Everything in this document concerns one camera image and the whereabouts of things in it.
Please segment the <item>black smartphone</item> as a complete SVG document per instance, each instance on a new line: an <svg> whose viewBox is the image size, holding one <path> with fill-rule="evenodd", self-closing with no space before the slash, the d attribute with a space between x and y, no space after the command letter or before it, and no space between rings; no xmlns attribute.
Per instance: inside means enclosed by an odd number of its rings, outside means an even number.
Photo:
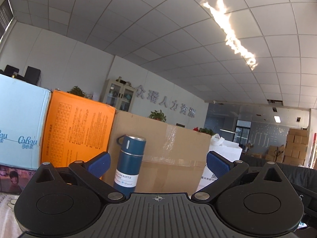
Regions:
<svg viewBox="0 0 317 238"><path fill-rule="evenodd" d="M25 170L1 165L1 192L13 195L21 194L34 174L34 170Z"/></svg>

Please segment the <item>light blue tissue carton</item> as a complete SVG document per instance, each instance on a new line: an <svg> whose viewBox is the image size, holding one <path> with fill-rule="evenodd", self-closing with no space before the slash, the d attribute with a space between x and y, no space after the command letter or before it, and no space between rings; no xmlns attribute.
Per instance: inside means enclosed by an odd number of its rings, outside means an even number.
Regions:
<svg viewBox="0 0 317 238"><path fill-rule="evenodd" d="M47 89L1 75L1 164L37 169L51 99Z"/></svg>

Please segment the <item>red flowered potted plant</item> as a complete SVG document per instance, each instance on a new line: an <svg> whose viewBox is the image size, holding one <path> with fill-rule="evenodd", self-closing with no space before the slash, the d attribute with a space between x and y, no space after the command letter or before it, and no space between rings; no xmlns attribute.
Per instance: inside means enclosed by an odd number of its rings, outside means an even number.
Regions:
<svg viewBox="0 0 317 238"><path fill-rule="evenodd" d="M150 119L158 120L161 122L166 122L167 118L166 115L162 112L162 110L154 110L148 116Z"/></svg>

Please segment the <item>orange printed box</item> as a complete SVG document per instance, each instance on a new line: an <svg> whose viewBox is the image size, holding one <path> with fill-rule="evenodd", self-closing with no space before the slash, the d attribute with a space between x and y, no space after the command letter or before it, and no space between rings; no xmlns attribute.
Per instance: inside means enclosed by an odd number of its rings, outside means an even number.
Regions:
<svg viewBox="0 0 317 238"><path fill-rule="evenodd" d="M107 151L116 109L55 90L49 102L41 145L41 162L66 167Z"/></svg>

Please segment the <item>brown cardboard box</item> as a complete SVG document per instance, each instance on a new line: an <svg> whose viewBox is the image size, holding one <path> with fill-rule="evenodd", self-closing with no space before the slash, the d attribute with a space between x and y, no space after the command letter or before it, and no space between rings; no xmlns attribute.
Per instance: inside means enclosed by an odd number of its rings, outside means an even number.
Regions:
<svg viewBox="0 0 317 238"><path fill-rule="evenodd" d="M117 138L131 135L146 140L136 192L196 192L206 164L211 136L124 111L117 111L108 152L111 166L102 180L113 185L119 160Z"/></svg>

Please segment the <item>white paper shopping bag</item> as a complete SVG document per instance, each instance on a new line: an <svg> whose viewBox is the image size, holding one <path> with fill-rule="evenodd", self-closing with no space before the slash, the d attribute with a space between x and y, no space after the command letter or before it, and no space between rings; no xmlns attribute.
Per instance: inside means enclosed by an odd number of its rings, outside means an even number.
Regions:
<svg viewBox="0 0 317 238"><path fill-rule="evenodd" d="M219 136L219 134L214 134L211 137L209 151L215 151L225 159L233 162L240 159L242 148L238 143L227 141ZM196 191L206 187L217 179L218 177L215 174L215 170L212 170L211 167L206 165Z"/></svg>

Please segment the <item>stack of cardboard boxes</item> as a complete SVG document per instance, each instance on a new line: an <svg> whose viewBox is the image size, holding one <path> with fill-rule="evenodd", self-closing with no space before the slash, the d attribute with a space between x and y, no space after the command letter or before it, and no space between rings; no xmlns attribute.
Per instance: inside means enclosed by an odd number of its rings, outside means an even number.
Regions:
<svg viewBox="0 0 317 238"><path fill-rule="evenodd" d="M304 166L308 140L308 130L290 128L286 136L286 145L270 146L264 158L286 165Z"/></svg>

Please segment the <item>glass door metal cabinet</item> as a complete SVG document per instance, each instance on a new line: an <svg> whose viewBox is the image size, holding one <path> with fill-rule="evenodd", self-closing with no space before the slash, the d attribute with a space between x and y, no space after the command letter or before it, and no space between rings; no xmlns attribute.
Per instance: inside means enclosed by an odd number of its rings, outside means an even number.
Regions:
<svg viewBox="0 0 317 238"><path fill-rule="evenodd" d="M131 112L137 90L116 80L105 81L99 101L117 110Z"/></svg>

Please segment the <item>dark blue vacuum bottle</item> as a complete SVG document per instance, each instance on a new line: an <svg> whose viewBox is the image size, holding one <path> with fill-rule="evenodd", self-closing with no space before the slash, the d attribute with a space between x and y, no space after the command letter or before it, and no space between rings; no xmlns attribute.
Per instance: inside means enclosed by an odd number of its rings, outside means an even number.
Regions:
<svg viewBox="0 0 317 238"><path fill-rule="evenodd" d="M123 135L117 138L120 146L113 187L129 197L135 191L145 151L146 139Z"/></svg>

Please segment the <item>cartoon dog print bedsheet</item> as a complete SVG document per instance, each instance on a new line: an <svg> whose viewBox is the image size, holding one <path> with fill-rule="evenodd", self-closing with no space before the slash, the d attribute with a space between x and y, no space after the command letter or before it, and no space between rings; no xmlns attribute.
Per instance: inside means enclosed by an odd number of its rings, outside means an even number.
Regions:
<svg viewBox="0 0 317 238"><path fill-rule="evenodd" d="M18 198L18 195L6 193L0 195L0 238L15 238L22 234L14 217L14 206Z"/></svg>

